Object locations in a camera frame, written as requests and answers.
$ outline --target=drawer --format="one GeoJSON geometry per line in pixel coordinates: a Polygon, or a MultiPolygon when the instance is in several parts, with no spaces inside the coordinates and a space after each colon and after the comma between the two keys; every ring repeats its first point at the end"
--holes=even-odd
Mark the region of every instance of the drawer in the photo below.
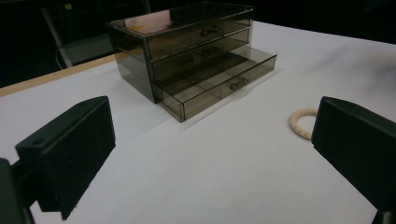
{"type": "Polygon", "coordinates": [[[172,58],[152,63],[152,71],[156,80],[188,72],[193,67],[207,63],[213,58],[248,44],[250,29],[246,29],[222,39],[209,42],[201,47],[187,50],[172,58]]]}
{"type": "Polygon", "coordinates": [[[184,76],[154,82],[154,94],[163,108],[184,121],[268,74],[275,61],[276,55],[244,46],[184,76]]]}
{"type": "Polygon", "coordinates": [[[222,38],[233,32],[250,27],[251,12],[234,15],[221,21],[211,21],[189,29],[148,39],[150,60],[172,56],[184,49],[222,38]]]}
{"type": "Polygon", "coordinates": [[[113,49],[148,63],[251,26],[253,7],[200,3],[106,24],[113,49]]]}

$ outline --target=rope ring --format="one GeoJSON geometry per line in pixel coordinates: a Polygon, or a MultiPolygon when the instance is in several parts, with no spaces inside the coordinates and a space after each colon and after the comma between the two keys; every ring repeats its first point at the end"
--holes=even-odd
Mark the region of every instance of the rope ring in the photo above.
{"type": "Polygon", "coordinates": [[[291,114],[289,118],[289,126],[295,133],[297,133],[302,138],[311,140],[312,133],[301,128],[297,122],[300,118],[304,116],[317,116],[317,115],[318,115],[318,110],[315,108],[299,109],[291,114]]]}

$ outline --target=dark background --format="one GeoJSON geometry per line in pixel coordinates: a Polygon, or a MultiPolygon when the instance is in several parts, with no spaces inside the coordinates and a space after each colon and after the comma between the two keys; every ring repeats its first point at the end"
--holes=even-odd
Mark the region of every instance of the dark background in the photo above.
{"type": "MultiPolygon", "coordinates": [[[[201,1],[150,0],[149,4],[154,12],[201,1]]],[[[214,1],[254,6],[255,21],[396,44],[396,4],[391,0],[214,1]]],[[[105,34],[107,21],[145,13],[144,3],[135,0],[0,0],[0,88],[65,68],[42,7],[64,43],[105,34]]]]}

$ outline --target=white tabletop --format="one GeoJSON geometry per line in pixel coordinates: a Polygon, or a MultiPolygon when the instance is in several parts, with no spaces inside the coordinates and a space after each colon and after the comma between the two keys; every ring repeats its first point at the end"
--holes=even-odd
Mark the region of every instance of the white tabletop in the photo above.
{"type": "MultiPolygon", "coordinates": [[[[0,98],[0,157],[72,105],[107,95],[117,146],[69,219],[37,224],[371,223],[376,209],[288,126],[322,96],[396,121],[396,46],[254,22],[251,47],[276,70],[176,121],[124,81],[116,62],[0,98]]],[[[312,128],[313,120],[302,120],[312,128]]]]}

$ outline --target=storage drawer unit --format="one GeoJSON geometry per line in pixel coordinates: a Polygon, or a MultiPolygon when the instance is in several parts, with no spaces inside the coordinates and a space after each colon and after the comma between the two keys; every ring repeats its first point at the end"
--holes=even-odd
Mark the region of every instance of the storage drawer unit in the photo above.
{"type": "Polygon", "coordinates": [[[200,3],[107,27],[121,76],[183,121],[274,69],[275,55],[248,47],[252,17],[250,6],[200,3]]]}

